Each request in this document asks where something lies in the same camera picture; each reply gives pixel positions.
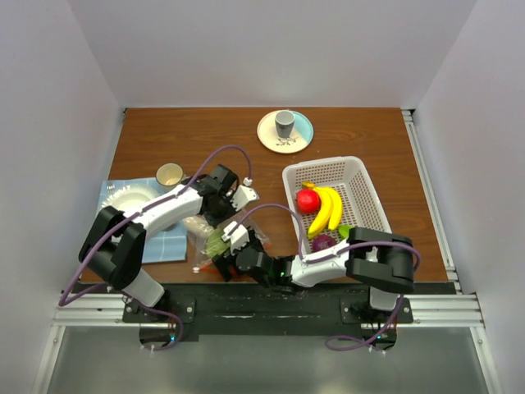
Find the purple fake onion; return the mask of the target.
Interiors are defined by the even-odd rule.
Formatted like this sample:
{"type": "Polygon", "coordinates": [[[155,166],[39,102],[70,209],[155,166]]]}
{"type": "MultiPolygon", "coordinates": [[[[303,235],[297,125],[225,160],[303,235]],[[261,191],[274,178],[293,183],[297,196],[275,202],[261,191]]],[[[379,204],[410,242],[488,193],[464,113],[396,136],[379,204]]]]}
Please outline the purple fake onion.
{"type": "Polygon", "coordinates": [[[337,239],[333,236],[321,234],[316,236],[312,242],[312,252],[318,252],[331,248],[337,245],[337,239]]]}

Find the clear orange zip bag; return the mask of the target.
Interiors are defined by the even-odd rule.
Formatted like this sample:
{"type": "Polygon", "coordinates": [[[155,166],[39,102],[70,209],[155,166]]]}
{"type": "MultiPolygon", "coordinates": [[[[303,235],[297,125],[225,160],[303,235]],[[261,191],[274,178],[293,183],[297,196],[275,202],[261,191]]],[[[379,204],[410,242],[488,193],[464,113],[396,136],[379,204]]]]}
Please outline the clear orange zip bag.
{"type": "Polygon", "coordinates": [[[245,210],[240,211],[230,219],[226,219],[217,227],[213,227],[203,216],[192,216],[182,220],[182,224],[187,230],[187,237],[190,248],[194,252],[193,258],[189,261],[193,263],[193,273],[217,273],[214,268],[212,258],[230,249],[230,243],[222,240],[224,229],[233,221],[238,222],[246,214],[245,210]]]}

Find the yellow fake banana bunch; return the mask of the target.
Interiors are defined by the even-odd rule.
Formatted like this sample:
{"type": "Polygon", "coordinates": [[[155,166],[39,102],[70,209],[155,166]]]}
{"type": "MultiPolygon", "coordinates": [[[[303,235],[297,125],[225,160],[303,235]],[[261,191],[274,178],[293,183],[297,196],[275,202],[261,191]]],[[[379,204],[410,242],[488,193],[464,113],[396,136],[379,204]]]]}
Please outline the yellow fake banana bunch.
{"type": "Polygon", "coordinates": [[[315,238],[326,228],[329,231],[335,231],[343,216],[343,202],[340,194],[331,187],[316,186],[309,181],[303,183],[303,188],[315,191],[321,200],[319,212],[308,228],[308,238],[315,238]]]}

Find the green fake starfruit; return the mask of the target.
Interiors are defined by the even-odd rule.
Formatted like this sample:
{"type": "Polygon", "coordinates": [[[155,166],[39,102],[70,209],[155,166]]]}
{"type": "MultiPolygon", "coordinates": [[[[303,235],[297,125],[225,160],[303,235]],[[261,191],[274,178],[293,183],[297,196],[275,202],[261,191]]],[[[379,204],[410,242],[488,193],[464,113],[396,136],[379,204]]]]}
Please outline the green fake starfruit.
{"type": "Polygon", "coordinates": [[[347,225],[347,224],[340,224],[338,227],[337,227],[337,232],[339,234],[339,237],[341,240],[345,240],[345,239],[348,239],[349,238],[349,232],[351,229],[353,229],[354,227],[351,226],[351,225],[347,225]]]}

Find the red fake apple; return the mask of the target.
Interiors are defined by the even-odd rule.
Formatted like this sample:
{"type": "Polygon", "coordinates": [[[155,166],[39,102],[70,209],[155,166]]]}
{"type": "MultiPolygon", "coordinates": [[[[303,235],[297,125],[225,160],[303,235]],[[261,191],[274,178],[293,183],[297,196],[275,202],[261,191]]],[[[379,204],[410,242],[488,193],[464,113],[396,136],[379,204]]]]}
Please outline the red fake apple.
{"type": "Polygon", "coordinates": [[[320,209],[321,200],[314,190],[303,189],[296,195],[296,204],[300,213],[312,214],[320,209]]]}

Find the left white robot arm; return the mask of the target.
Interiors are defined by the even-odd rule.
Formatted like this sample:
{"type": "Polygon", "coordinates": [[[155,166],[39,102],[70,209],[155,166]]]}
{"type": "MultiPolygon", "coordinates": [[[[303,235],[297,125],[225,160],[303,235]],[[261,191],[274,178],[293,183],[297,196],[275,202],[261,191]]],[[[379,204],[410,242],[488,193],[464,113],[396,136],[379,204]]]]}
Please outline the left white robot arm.
{"type": "Polygon", "coordinates": [[[240,211],[235,202],[239,192],[239,177],[218,164],[211,173],[185,179],[136,208],[102,208],[80,248],[80,269],[90,269],[113,290],[137,300],[150,321],[161,322],[170,312],[170,302],[165,287],[142,268],[145,244],[193,216],[202,216],[214,227],[221,224],[240,211]]]}

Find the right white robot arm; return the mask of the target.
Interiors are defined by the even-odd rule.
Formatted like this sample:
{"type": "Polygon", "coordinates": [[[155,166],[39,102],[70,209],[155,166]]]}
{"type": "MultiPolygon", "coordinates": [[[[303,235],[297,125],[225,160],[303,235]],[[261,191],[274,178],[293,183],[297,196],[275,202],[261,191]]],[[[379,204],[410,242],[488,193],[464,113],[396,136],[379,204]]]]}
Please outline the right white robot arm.
{"type": "Polygon", "coordinates": [[[251,277],[275,291],[293,292],[329,280],[349,277],[370,287],[365,311],[374,322],[385,322],[401,296],[414,292],[420,253],[405,236],[354,227],[347,239],[310,254],[272,257],[255,231],[225,229],[226,249],[211,257],[223,280],[234,274],[251,277]]]}

